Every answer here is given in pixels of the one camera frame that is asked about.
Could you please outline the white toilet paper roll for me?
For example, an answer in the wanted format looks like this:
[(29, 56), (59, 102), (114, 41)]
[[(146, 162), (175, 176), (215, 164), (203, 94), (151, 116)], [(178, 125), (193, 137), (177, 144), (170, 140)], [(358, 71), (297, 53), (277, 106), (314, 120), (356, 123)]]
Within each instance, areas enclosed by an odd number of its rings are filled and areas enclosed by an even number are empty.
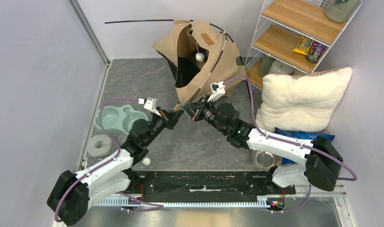
[(268, 74), (292, 75), (293, 71), (294, 71), (294, 68), (291, 67), (290, 65), (285, 64), (279, 60), (275, 60), (270, 66)]

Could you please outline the grey-green jar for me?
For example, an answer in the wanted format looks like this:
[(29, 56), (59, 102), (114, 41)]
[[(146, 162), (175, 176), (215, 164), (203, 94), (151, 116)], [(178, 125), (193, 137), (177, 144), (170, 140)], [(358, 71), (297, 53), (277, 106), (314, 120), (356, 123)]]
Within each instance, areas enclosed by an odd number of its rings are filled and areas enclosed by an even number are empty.
[(331, 0), (326, 8), (325, 16), (336, 23), (344, 23), (348, 21), (359, 3), (360, 0)]

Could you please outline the mint green pet bowl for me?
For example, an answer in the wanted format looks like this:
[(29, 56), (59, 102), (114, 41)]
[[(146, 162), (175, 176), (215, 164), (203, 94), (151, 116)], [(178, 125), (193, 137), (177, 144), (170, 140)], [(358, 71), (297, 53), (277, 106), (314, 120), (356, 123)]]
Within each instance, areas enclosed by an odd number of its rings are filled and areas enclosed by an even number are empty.
[(130, 105), (122, 107), (108, 105), (104, 107), (101, 117), (99, 116), (100, 112), (101, 110), (95, 114), (94, 129), (98, 134), (105, 134), (101, 128), (102, 122), (106, 132), (115, 139), (120, 136), (126, 137), (136, 120), (149, 120), (145, 113), (133, 109)]

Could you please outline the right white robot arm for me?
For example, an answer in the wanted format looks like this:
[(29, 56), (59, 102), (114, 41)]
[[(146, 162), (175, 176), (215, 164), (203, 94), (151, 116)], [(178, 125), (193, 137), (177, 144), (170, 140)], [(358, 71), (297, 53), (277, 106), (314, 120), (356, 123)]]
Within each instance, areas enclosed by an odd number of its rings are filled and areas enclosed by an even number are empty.
[(296, 163), (269, 171), (270, 177), (264, 181), (269, 193), (277, 193), (290, 185), (309, 183), (327, 192), (334, 190), (343, 159), (327, 138), (319, 136), (315, 140), (300, 140), (258, 130), (253, 124), (241, 120), (240, 113), (232, 104), (215, 106), (208, 98), (203, 96), (197, 102), (182, 104), (182, 108), (191, 120), (205, 120), (236, 148), (261, 150)]

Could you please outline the blue Doritos chip bag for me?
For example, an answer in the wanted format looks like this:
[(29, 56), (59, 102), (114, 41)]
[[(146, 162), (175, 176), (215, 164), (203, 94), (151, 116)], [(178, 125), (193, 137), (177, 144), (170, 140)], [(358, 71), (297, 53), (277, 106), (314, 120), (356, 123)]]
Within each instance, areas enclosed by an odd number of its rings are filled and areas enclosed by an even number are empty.
[(304, 140), (316, 140), (318, 137), (323, 137), (329, 140), (331, 143), (333, 142), (335, 135), (326, 134), (326, 133), (315, 133), (315, 132), (304, 132), (304, 131), (285, 131), (279, 128), (275, 128), (275, 133), (287, 137), (292, 137), (296, 139), (304, 139)]

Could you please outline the white pompom cat toy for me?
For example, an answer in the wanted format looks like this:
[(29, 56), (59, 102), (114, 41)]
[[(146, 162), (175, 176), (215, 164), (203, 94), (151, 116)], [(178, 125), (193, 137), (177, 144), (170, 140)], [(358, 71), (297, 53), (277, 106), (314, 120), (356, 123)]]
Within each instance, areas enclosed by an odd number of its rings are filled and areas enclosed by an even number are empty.
[(195, 59), (198, 62), (203, 62), (205, 60), (205, 55), (202, 52), (197, 52), (195, 54)]

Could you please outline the green cylinder bottle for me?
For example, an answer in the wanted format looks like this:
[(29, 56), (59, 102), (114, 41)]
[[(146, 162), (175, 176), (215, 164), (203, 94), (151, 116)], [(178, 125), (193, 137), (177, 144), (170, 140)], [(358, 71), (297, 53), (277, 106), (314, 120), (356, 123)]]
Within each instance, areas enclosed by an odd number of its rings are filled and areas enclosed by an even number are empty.
[(275, 58), (271, 57), (268, 54), (264, 54), (261, 57), (261, 61), (257, 70), (257, 73), (259, 76), (264, 77), (268, 74), (270, 67), (272, 66), (272, 63), (275, 61)]

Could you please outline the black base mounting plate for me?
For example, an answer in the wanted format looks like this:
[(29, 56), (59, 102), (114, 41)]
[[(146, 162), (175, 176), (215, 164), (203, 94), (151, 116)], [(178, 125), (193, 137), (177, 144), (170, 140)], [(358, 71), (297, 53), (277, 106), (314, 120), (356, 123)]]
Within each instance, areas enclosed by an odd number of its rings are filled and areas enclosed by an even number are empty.
[(257, 196), (295, 194), (281, 188), (263, 171), (136, 171), (127, 194), (146, 202), (254, 202)]

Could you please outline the white fluffy pillow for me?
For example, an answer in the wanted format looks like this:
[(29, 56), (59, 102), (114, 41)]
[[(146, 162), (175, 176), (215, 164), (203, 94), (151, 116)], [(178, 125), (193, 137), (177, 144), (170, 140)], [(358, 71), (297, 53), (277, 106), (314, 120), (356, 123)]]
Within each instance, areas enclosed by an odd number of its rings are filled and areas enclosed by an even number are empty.
[(268, 74), (256, 123), (266, 131), (320, 132), (330, 122), (352, 76), (344, 67), (307, 75)]

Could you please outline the stainless steel bowl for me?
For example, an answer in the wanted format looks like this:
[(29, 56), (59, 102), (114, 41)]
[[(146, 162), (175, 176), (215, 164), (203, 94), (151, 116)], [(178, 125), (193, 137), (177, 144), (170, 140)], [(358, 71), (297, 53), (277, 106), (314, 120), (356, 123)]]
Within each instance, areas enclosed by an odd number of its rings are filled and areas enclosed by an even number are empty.
[(253, 164), (261, 171), (268, 172), (274, 166), (282, 165), (282, 158), (263, 150), (252, 152)]

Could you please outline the clear plastic bottle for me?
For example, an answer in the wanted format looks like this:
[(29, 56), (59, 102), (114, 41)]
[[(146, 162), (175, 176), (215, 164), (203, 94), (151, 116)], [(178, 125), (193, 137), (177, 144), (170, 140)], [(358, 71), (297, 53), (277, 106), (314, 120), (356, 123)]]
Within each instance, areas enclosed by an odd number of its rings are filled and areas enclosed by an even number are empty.
[(134, 137), (128, 135), (124, 143), (120, 146), (121, 150), (126, 151), (133, 159), (132, 165), (134, 166), (139, 162), (142, 162), (145, 166), (151, 163), (151, 160), (147, 157), (147, 147), (151, 144), (151, 139), (146, 136)]

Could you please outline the tan fabric pet tent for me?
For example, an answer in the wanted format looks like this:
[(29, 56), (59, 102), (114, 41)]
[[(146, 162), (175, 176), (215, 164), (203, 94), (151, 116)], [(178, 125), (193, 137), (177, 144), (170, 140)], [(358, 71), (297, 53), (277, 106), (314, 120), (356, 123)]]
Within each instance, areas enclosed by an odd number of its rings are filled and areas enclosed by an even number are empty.
[(236, 43), (227, 32), (205, 21), (175, 20), (172, 30), (152, 46), (168, 62), (174, 77), (178, 96), (174, 110), (210, 95), (212, 83), (245, 74)]

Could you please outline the yellow M&M's bag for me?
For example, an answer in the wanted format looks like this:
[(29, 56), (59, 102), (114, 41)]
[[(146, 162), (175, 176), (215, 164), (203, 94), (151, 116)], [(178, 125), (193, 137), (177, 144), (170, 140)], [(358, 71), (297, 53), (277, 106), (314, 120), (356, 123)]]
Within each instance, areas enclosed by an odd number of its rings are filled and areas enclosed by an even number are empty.
[(313, 39), (302, 35), (297, 46), (293, 49), (293, 52), (307, 56), (309, 54), (313, 42)]

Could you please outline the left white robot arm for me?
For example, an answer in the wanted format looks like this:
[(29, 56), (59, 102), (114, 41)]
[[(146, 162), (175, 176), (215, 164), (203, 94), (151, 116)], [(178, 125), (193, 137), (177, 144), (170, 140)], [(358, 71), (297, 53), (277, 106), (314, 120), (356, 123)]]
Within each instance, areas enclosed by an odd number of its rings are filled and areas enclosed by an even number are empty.
[(116, 153), (82, 171), (62, 172), (46, 202), (54, 211), (55, 221), (72, 226), (94, 204), (111, 194), (124, 190), (136, 192), (140, 181), (131, 168), (145, 158), (147, 147), (164, 129), (175, 127), (183, 113), (183, 110), (166, 111), (159, 107), (150, 121), (133, 121), (125, 143)]

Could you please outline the long black tent pole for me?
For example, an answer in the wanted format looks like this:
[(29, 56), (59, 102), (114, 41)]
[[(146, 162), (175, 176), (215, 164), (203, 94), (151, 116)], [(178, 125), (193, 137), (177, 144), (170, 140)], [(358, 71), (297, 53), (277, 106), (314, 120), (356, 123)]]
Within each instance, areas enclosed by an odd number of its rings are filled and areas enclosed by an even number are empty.
[[(203, 95), (211, 94), (211, 83), (225, 81), (238, 70), (235, 58), (227, 56), (232, 52), (229, 44), (227, 40), (213, 45), (194, 42), (191, 50), (178, 57), (175, 87), (180, 104), (194, 102)], [(205, 55), (203, 62), (196, 61), (197, 52)]]

